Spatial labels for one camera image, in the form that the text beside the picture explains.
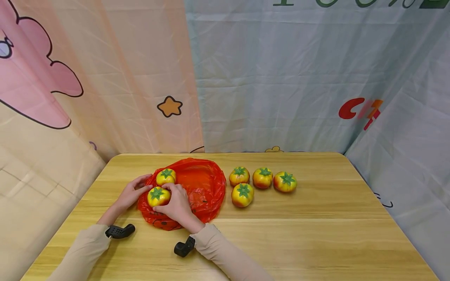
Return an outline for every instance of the orange star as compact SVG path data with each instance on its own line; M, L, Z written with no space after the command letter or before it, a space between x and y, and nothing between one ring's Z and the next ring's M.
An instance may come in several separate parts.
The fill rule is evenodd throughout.
M172 115L181 115L182 106L182 102L176 101L172 96L167 96L164 102L158 104L156 107L166 118L169 118Z

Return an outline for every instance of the tabletop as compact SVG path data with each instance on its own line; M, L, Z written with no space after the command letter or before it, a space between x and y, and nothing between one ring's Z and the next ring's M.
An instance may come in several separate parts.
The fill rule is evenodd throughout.
M22 280L43 281L58 266L81 229L97 222L134 178L193 157L216 162L226 178L236 166L250 174L266 166L297 178L295 192L255 190L244 209L231 202L230 183L217 228L276 280L438 280L349 160L338 153L121 154L110 160ZM173 253L184 229L147 224L131 207L117 221L136 232L112 240L89 280L227 280L196 251Z

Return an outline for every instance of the tomato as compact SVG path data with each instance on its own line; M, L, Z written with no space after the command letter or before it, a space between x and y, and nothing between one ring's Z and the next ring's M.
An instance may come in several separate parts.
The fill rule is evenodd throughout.
M250 174L245 167L236 167L231 174L229 174L229 183L231 186L236 186L240 183L249 183Z
M292 174L279 172L274 176L274 187L281 192L291 192L297 187L297 180Z
M269 188L273 177L272 171L268 168L259 168L253 173L253 185L262 189Z
M150 190L147 195L148 204L153 208L154 206L164 206L169 204L170 192L162 187L155 187Z
M175 183L176 174L172 169L164 169L156 175L156 184L162 186L165 183Z
M247 207L255 195L255 190L248 183L240 183L231 192L231 201L236 207Z

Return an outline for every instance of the sleeve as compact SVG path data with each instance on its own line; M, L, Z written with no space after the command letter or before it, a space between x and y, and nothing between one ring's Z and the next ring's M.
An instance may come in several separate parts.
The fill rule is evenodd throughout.
M229 242L213 224L206 224L199 233L191 235L195 248L215 263L231 281L273 281L265 269Z
M107 225L95 224L82 230L66 256L47 281L85 281L99 257L109 247Z

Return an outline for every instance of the red plastic bag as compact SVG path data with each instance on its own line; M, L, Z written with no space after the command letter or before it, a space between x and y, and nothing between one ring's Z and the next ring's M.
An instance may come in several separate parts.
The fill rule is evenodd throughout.
M207 223L219 212L225 197L226 178L219 166L209 160L187 158L166 168L176 173L176 183L186 189L192 212L202 222ZM156 186L156 175L165 168L157 169L146 185ZM164 230L180 229L181 225L165 214L153 211L147 202L146 192L139 197L138 209L145 221Z

